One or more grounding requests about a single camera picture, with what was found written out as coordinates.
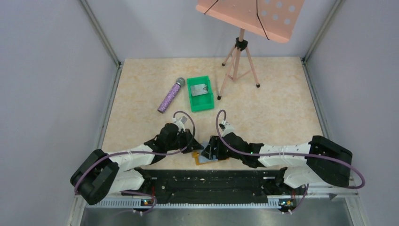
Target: metal frame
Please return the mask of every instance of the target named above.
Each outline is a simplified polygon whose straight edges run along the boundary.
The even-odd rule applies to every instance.
[[[88,5],[87,1],[86,0],[78,0],[78,2],[80,3],[80,5],[84,9],[85,13],[87,14],[88,19],[93,26],[93,29],[97,33],[99,39],[101,40],[104,48],[107,51],[107,53],[110,55],[113,62],[117,66],[117,73],[115,76],[114,84],[112,86],[111,95],[108,100],[108,105],[107,105],[107,109],[105,112],[102,129],[101,129],[100,134],[98,135],[97,144],[95,145],[96,148],[101,148],[103,141],[104,141],[104,136],[105,136],[108,121],[110,118],[111,109],[112,109],[112,105],[113,105],[113,102],[115,99],[115,94],[116,94],[116,90],[117,90],[118,83],[120,80],[120,75],[122,72],[123,65],[121,64],[120,60],[117,58],[115,52],[113,51],[108,39],[106,38],[100,24],[98,23],[95,15],[94,15],[93,11],[91,10],[90,6]],[[319,100],[317,91],[314,87],[314,82],[312,80],[312,76],[309,74],[307,62],[311,58],[314,50],[318,46],[318,43],[321,41],[322,37],[324,36],[326,30],[328,29],[329,25],[331,24],[332,20],[334,19],[338,9],[342,6],[343,2],[344,2],[344,0],[337,0],[335,2],[333,8],[331,9],[330,13],[328,14],[328,16],[326,18],[324,24],[322,25],[320,31],[318,32],[315,40],[311,44],[311,47],[309,48],[306,56],[301,60],[302,66],[303,66],[303,71],[305,73],[305,77],[308,82],[309,90],[310,90],[310,93],[311,93],[311,96],[312,96],[312,99],[313,99],[313,102],[315,105],[316,113],[319,118],[320,127],[322,129],[323,135],[327,138],[331,137],[330,132],[329,132],[330,130],[329,130],[328,122],[324,116],[325,114],[323,112],[322,104]],[[326,186],[325,184],[312,185],[309,188],[309,195],[307,196],[307,198],[331,198],[331,194],[336,195],[336,197],[345,198],[346,203],[348,205],[349,214],[351,216],[354,226],[370,225],[357,191],[348,191],[347,189],[344,189],[344,188],[336,188],[336,187]],[[110,196],[110,198],[115,198],[115,197],[120,198],[121,196],[119,196],[119,195]],[[270,198],[287,198],[287,197],[281,196],[281,195],[276,195],[276,196],[271,196]],[[68,218],[68,223],[67,223],[68,226],[79,226],[80,225],[86,205],[87,205],[87,202],[80,195],[75,196],[73,205],[71,208],[71,212],[70,212],[70,215]]]

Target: beige tabletop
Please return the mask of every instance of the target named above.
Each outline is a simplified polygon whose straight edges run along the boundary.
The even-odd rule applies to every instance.
[[[238,81],[228,80],[222,100],[217,94],[226,73],[222,58],[127,59],[113,103],[102,149],[115,152],[136,147],[159,134],[177,110],[190,114],[196,125],[195,138],[202,143],[217,135],[215,117],[220,109],[236,134],[251,143],[291,145],[309,142],[321,135],[319,120],[298,57],[255,57],[253,62],[261,84],[256,88],[252,74]],[[242,57],[239,72],[250,66]],[[157,111],[178,77],[208,75],[215,108],[191,112],[184,86],[164,114]],[[190,122],[186,127],[192,130]],[[168,156],[145,169],[249,170],[239,160],[195,165],[191,154]]]

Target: gray floor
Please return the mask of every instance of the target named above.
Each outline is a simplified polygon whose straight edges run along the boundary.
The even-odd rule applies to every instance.
[[[123,209],[86,208],[81,226],[352,226],[344,199],[306,199],[293,215],[278,210],[159,209],[140,216]]]

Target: black elastic cord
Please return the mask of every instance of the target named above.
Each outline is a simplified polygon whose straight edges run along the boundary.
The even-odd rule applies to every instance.
[[[261,23],[262,29],[264,34],[266,35],[267,40],[270,40],[269,37],[267,37],[266,31],[264,30],[263,24],[261,19],[259,18],[259,14],[258,14],[258,0],[256,0],[256,16],[258,17],[259,22]]]
[[[219,0],[216,0],[211,7],[204,13],[204,15],[218,2]]]

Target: microphone head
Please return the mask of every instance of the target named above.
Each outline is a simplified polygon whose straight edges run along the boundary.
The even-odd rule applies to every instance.
[[[178,78],[176,79],[176,83],[180,85],[180,87],[183,87],[186,84],[186,81],[184,80],[184,78]]]

